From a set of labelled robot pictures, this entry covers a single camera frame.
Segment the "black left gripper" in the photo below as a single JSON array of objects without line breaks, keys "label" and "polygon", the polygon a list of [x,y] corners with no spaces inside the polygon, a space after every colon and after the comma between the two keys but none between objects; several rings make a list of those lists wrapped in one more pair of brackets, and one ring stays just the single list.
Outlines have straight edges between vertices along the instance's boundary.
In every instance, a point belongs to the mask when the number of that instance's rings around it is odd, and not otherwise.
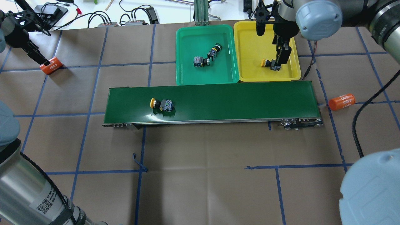
[{"label": "black left gripper", "polygon": [[39,47],[31,41],[30,32],[41,32],[50,36],[45,21],[36,12],[22,11],[3,13],[3,33],[5,42],[12,48],[21,48],[38,65],[50,65],[50,61],[40,53]]}]

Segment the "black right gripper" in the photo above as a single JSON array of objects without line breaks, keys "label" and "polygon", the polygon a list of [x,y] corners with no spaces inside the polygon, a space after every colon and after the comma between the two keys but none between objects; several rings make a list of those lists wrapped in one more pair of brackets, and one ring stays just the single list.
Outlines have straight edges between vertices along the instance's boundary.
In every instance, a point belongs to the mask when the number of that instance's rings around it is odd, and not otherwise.
[{"label": "black right gripper", "polygon": [[292,48],[290,39],[299,33],[299,27],[294,21],[284,19],[278,13],[279,4],[277,0],[273,4],[265,5],[259,0],[254,10],[256,20],[256,34],[261,37],[265,33],[267,24],[273,25],[274,38],[272,44],[276,45],[276,59],[272,60],[271,70],[279,71],[282,64],[287,64]]}]

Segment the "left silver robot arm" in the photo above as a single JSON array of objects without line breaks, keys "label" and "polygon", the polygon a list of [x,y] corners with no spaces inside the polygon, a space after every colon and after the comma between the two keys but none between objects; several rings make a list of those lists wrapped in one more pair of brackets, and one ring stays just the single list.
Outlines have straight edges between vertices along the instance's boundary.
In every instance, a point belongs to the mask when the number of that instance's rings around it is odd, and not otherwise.
[{"label": "left silver robot arm", "polygon": [[[1,52],[5,45],[22,48],[43,67],[52,65],[30,40],[12,13],[1,11]],[[21,152],[20,124],[13,111],[1,101],[1,219],[13,225],[108,225],[93,222],[63,195],[52,179]]]}]

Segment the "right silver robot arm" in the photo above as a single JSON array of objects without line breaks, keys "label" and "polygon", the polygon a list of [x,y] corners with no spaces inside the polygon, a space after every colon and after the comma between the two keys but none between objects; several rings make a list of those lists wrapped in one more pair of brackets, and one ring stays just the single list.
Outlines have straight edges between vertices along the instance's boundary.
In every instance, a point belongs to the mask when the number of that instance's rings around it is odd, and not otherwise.
[{"label": "right silver robot arm", "polygon": [[[278,71],[291,53],[289,40],[301,33],[307,40],[331,37],[341,27],[366,27],[374,41],[399,62],[398,0],[275,0],[258,2],[251,14],[256,33],[264,35],[265,25],[274,26],[276,58],[263,60],[262,67]],[[362,110],[399,77],[397,72],[356,112],[352,135],[360,159],[347,171],[342,184],[339,211],[343,225],[399,224],[399,149],[365,156],[356,133]]]}]

